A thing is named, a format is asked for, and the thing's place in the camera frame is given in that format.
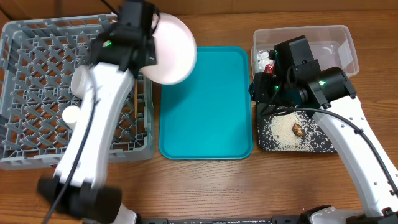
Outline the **wooden chopstick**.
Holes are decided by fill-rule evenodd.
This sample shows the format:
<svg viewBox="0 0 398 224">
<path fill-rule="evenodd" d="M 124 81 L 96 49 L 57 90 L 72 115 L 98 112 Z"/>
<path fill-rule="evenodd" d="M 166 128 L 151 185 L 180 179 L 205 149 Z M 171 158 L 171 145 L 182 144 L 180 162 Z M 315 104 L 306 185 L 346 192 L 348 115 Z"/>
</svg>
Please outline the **wooden chopstick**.
<svg viewBox="0 0 398 224">
<path fill-rule="evenodd" d="M 137 119 L 137 81 L 134 82 L 134 119 Z"/>
</svg>

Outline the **large white plate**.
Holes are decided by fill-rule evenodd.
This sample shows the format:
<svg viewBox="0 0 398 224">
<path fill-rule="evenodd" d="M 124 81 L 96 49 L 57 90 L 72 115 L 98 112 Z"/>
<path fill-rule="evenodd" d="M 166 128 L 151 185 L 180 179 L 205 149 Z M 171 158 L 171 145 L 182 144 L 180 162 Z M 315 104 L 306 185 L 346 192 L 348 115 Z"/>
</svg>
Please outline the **large white plate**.
<svg viewBox="0 0 398 224">
<path fill-rule="evenodd" d="M 184 81 L 197 61 L 197 45 L 191 30 L 179 18 L 161 13 L 154 40 L 157 64 L 142 68 L 142 74 L 162 85 Z"/>
</svg>

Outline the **brown food scrap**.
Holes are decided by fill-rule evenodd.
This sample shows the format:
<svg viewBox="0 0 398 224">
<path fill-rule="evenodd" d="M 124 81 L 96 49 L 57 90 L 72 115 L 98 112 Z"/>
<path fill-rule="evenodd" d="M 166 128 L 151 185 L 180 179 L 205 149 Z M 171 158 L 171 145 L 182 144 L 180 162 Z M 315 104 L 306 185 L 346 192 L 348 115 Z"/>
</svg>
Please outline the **brown food scrap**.
<svg viewBox="0 0 398 224">
<path fill-rule="evenodd" d="M 297 136 L 297 137 L 303 137 L 305 136 L 305 130 L 303 129 L 303 127 L 301 127 L 301 125 L 294 123 L 294 125 L 292 126 L 292 132 Z"/>
</svg>

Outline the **small white bowl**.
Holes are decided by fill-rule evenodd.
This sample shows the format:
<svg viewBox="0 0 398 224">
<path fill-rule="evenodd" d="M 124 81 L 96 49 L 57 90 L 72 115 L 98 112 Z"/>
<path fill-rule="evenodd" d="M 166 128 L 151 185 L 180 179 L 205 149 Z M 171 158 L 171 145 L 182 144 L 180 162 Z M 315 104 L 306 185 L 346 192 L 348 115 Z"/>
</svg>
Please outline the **small white bowl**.
<svg viewBox="0 0 398 224">
<path fill-rule="evenodd" d="M 72 75 L 71 91 L 74 96 L 83 100 L 91 87 L 90 69 L 86 65 L 79 66 Z"/>
</svg>

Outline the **white cup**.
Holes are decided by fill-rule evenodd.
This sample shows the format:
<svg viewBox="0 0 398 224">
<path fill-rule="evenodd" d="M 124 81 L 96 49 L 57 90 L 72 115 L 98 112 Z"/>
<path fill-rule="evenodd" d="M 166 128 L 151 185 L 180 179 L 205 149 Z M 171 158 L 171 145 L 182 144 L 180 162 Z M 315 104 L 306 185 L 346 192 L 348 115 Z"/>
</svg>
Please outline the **white cup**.
<svg viewBox="0 0 398 224">
<path fill-rule="evenodd" d="M 75 105 L 67 106 L 62 112 L 62 119 L 71 130 L 75 129 L 79 117 L 80 108 Z"/>
</svg>

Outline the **red snack wrapper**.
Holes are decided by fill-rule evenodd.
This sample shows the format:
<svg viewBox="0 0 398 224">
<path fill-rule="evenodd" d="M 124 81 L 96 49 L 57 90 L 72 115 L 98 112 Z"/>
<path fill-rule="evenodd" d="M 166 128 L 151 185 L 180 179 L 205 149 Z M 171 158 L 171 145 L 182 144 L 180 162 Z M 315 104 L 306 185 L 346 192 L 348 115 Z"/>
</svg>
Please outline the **red snack wrapper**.
<svg viewBox="0 0 398 224">
<path fill-rule="evenodd" d="M 264 72 L 265 72 L 265 73 L 273 74 L 273 71 L 274 71 L 274 64 L 273 64 L 273 63 L 267 64 L 267 65 L 264 67 Z"/>
</svg>

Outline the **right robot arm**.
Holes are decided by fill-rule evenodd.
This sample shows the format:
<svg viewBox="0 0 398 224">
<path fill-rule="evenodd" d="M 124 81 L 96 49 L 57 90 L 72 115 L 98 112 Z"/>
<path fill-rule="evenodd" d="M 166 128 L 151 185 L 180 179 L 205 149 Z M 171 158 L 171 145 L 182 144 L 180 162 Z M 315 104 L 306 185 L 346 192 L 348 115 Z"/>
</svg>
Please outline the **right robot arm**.
<svg viewBox="0 0 398 224">
<path fill-rule="evenodd" d="M 334 145 L 361 199 L 360 211 L 322 205 L 298 223 L 397 223 L 397 168 L 368 124 L 356 90 L 339 67 L 322 70 L 304 35 L 271 50 L 270 72 L 249 86 L 258 116 L 304 111 Z"/>
</svg>

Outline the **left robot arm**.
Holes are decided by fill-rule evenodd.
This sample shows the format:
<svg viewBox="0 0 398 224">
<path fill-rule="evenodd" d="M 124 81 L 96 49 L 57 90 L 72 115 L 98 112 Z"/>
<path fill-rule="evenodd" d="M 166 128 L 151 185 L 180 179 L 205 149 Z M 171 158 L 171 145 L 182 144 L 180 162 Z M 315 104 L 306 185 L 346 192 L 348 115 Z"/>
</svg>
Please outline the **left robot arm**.
<svg viewBox="0 0 398 224">
<path fill-rule="evenodd" d="M 111 141 L 120 112 L 139 71 L 157 63 L 154 32 L 159 9 L 147 1 L 126 1 L 117 20 L 92 40 L 88 65 L 72 76 L 82 99 L 80 114 L 53 177 L 42 177 L 38 193 L 51 212 L 98 223 L 135 223 L 119 188 L 106 186 Z"/>
</svg>

